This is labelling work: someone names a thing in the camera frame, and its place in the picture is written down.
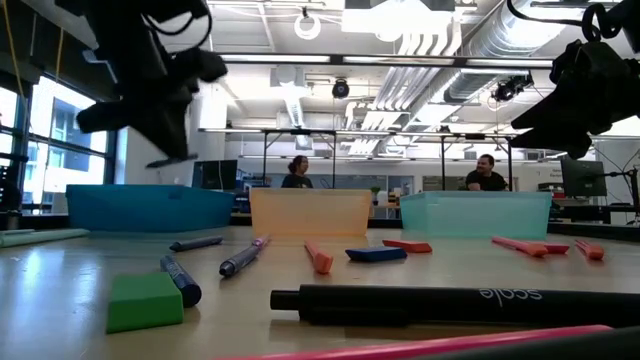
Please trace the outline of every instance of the black pen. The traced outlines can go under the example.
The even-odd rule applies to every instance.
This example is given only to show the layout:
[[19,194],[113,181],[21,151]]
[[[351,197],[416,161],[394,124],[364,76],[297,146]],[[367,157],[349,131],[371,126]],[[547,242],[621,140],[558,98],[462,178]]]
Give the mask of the black pen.
[[255,239],[251,245],[220,264],[220,275],[231,277],[249,265],[269,242],[269,237]]
[[274,290],[271,309],[314,324],[406,326],[466,322],[612,327],[640,325],[640,294],[533,289],[301,285]]
[[194,240],[176,241],[169,249],[175,252],[198,249],[205,246],[218,245],[222,242],[222,236],[207,236]]

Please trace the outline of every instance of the green eraser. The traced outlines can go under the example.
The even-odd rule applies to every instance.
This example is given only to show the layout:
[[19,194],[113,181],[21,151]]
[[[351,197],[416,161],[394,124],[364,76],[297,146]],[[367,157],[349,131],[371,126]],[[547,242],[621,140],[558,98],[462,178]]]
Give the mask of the green eraser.
[[180,324],[182,294],[165,272],[118,275],[109,299],[107,333]]

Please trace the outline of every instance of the teal plastic bin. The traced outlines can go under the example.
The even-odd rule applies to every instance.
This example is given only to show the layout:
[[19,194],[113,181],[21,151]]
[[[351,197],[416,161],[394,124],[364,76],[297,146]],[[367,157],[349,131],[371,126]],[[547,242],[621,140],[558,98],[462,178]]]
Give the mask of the teal plastic bin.
[[234,194],[178,185],[68,185],[71,227],[184,232],[229,225]]
[[429,191],[400,199],[402,225],[431,238],[546,237],[551,193]]

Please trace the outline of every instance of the orange marker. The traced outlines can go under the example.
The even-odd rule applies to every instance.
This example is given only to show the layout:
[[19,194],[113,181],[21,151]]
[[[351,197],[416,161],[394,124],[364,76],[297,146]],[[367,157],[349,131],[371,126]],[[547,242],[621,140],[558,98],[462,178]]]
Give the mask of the orange marker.
[[576,246],[589,260],[602,260],[604,249],[600,245],[591,245],[584,240],[576,240]]
[[503,238],[501,236],[492,236],[491,241],[493,241],[496,244],[500,244],[516,250],[520,250],[523,253],[526,253],[534,257],[543,257],[549,253],[549,250],[547,250],[547,248],[544,245],[539,243],[538,244],[527,243],[524,241],[517,241],[517,240]]
[[384,246],[402,248],[406,252],[431,252],[431,246],[427,243],[402,240],[382,240]]
[[552,244],[552,243],[535,243],[547,248],[549,254],[566,254],[569,251],[569,245]]
[[304,242],[304,247],[309,252],[309,255],[311,255],[311,261],[313,262],[315,271],[319,274],[328,274],[333,264],[333,256],[329,256],[318,250],[316,245],[308,240]]

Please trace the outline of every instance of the blue eraser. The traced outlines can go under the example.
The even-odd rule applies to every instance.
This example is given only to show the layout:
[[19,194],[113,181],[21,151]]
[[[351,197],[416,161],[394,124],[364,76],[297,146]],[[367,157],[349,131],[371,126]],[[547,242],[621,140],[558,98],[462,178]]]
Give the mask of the blue eraser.
[[407,252],[402,248],[390,246],[376,246],[364,249],[345,250],[349,258],[353,261],[377,262],[395,259],[404,259]]

